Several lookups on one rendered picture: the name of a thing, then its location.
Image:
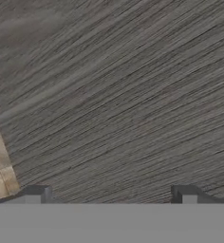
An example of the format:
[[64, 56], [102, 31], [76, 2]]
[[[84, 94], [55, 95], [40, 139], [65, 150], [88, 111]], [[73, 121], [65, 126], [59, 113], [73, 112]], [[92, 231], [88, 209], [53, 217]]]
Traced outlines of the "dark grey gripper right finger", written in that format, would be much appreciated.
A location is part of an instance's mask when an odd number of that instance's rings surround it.
[[224, 204], [224, 198], [210, 196], [195, 185], [173, 185], [172, 203], [179, 204]]

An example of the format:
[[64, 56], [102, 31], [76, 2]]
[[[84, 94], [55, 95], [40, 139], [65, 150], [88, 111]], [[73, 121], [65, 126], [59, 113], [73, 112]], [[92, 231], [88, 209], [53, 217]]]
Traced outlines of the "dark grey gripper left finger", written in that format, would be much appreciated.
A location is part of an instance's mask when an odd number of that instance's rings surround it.
[[52, 188], [48, 185], [29, 185], [14, 196], [0, 199], [0, 203], [46, 204], [52, 202]]

